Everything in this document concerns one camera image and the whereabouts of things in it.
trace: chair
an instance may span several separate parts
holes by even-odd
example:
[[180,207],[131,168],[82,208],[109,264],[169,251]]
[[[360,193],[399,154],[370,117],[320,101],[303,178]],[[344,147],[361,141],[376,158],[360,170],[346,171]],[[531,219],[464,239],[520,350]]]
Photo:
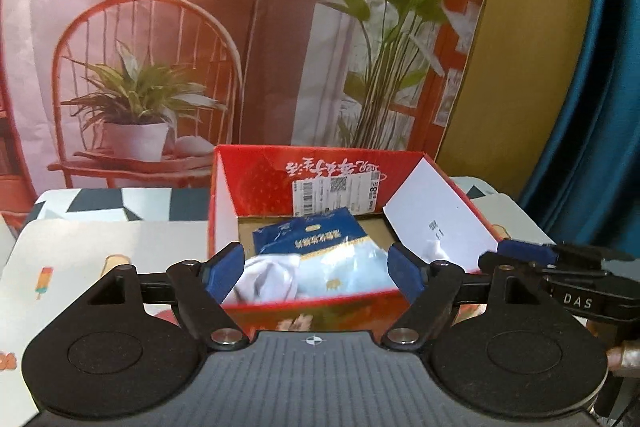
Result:
[[231,142],[234,112],[242,107],[244,89],[238,49],[224,26],[187,0],[105,0],[76,17],[56,46],[52,99],[60,161],[48,169],[62,171],[67,188],[73,187],[72,176],[104,178],[108,187],[115,187],[116,179],[178,187],[208,179],[210,157],[178,161],[163,156],[161,162],[148,165],[138,160],[101,160],[102,124],[83,130],[90,114],[71,116],[76,108],[61,105],[95,90],[86,80],[92,72],[78,62],[121,70],[118,40],[149,64],[188,66],[191,80],[205,86],[204,94],[225,103],[227,110],[194,108],[198,121],[181,118],[177,137],[201,136],[213,145]]

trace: curtain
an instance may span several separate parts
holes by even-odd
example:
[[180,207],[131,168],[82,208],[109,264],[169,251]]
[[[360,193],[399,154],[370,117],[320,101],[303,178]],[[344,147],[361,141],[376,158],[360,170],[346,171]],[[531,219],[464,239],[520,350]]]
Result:
[[556,242],[640,257],[640,0],[592,0],[574,79],[519,203]]

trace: white flower pot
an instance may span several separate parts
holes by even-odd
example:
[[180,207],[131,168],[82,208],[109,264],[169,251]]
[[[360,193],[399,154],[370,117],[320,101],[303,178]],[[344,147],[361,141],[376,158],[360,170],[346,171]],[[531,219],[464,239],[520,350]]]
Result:
[[104,131],[116,158],[157,162],[162,158],[169,126],[164,122],[146,125],[105,123]]

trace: blue and white packet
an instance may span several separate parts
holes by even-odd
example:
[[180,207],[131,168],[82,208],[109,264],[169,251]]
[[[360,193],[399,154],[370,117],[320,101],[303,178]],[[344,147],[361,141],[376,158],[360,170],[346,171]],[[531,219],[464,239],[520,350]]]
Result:
[[396,287],[386,252],[346,207],[255,230],[256,255],[299,254],[297,298],[327,298]]

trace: open box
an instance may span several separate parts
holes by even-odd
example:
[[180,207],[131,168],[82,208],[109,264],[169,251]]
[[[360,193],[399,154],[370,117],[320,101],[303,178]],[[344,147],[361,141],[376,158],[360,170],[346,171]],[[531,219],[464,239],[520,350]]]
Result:
[[[420,152],[220,145],[211,187],[210,256],[240,241],[250,257],[255,229],[338,206],[348,206],[383,250],[400,240],[431,261],[428,245],[437,239],[466,271],[478,269],[478,257],[495,251],[499,240],[465,194]],[[392,290],[226,310],[249,336],[296,329],[372,330],[379,337],[407,305]]]

